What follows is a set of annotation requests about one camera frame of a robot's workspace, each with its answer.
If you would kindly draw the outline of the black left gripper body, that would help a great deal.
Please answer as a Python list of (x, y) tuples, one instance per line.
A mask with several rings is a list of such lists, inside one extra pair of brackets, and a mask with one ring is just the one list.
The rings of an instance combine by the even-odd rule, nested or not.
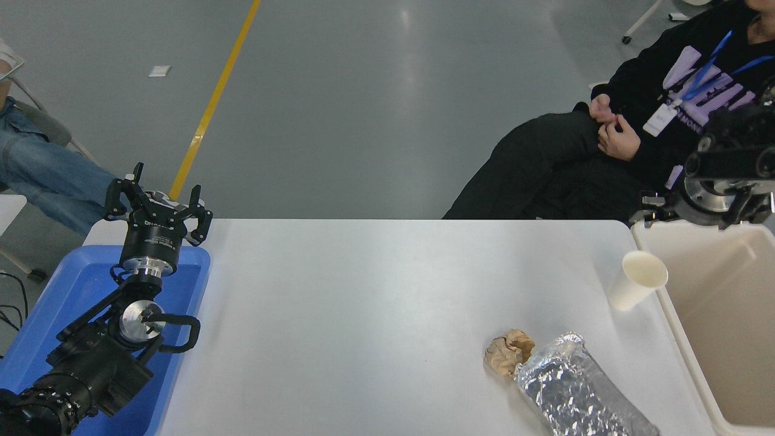
[(177, 267), (183, 238), (188, 234), (184, 209), (162, 203), (132, 206), (119, 264)]

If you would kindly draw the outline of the person's left hand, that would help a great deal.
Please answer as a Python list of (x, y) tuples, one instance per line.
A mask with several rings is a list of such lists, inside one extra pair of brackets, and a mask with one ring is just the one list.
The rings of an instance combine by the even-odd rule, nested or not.
[(598, 147), (609, 157), (631, 161), (641, 146), (641, 138), (623, 115), (615, 115), (598, 130)]

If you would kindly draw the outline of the person's right hand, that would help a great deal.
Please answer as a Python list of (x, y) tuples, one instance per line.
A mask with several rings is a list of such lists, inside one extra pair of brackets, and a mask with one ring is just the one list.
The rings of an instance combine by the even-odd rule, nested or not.
[(611, 107), (611, 97), (601, 93), (590, 100), (589, 114), (598, 124), (611, 124), (617, 121), (617, 115)]

